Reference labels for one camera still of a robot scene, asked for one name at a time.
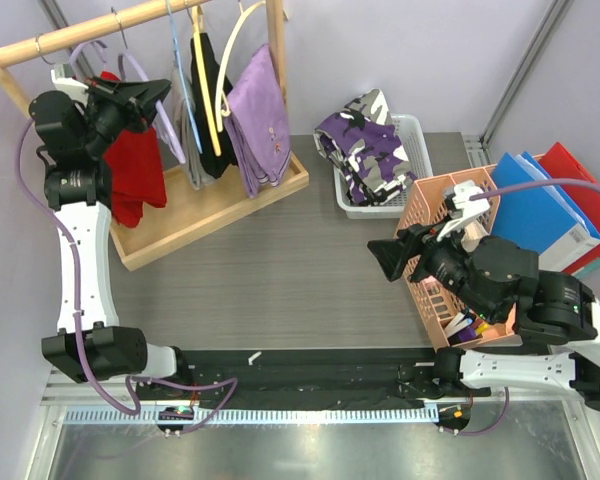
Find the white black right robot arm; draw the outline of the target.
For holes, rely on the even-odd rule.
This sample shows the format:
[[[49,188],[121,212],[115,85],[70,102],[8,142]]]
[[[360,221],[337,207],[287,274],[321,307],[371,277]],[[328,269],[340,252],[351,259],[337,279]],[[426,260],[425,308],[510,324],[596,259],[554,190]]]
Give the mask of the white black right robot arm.
[[[545,389],[574,393],[600,412],[600,299],[579,279],[540,269],[536,252],[498,236],[481,238],[468,252],[459,234],[444,236],[438,225],[414,224],[367,247],[389,281],[414,260],[409,282],[433,278],[486,324],[511,320],[523,342],[564,349],[527,356],[441,348],[430,373],[438,393]]]

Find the cream white hanger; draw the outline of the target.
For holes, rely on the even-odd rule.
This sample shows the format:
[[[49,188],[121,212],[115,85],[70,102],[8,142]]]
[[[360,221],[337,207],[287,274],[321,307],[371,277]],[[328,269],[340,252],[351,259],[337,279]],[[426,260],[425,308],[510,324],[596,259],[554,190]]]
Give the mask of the cream white hanger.
[[[248,18],[259,8],[266,4],[265,1],[257,1],[253,5],[246,9],[242,9],[241,13],[234,24],[229,38],[225,44],[224,51],[222,53],[221,61],[219,64],[219,73],[216,79],[216,93],[214,97],[214,119],[215,129],[217,133],[221,133],[224,130],[224,119],[231,114],[230,107],[228,105],[227,94],[224,88],[224,81],[227,78],[228,65],[231,59],[235,43],[238,39],[240,31]]]

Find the purple camouflage trousers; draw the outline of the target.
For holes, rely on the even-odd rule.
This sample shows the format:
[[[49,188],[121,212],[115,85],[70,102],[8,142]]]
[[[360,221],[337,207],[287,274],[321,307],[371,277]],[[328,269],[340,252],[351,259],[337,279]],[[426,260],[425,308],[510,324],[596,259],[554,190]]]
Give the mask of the purple camouflage trousers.
[[[345,181],[347,197],[357,206],[384,205],[417,179],[379,88],[330,114],[315,128],[314,141],[318,153]]]

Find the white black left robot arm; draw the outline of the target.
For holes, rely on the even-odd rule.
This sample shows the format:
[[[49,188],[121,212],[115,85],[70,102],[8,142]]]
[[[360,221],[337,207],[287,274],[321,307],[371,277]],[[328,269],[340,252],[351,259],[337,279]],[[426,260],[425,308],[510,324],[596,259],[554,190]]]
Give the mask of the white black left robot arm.
[[[76,383],[123,375],[158,378],[157,386],[178,400],[191,391],[192,375],[182,351],[150,344],[138,328],[123,327],[109,275],[112,173],[105,154],[124,133],[145,133],[168,80],[118,82],[94,77],[83,101],[60,90],[29,105],[36,154],[45,164],[42,210],[60,240],[62,300],[57,332],[42,339],[43,357]]]

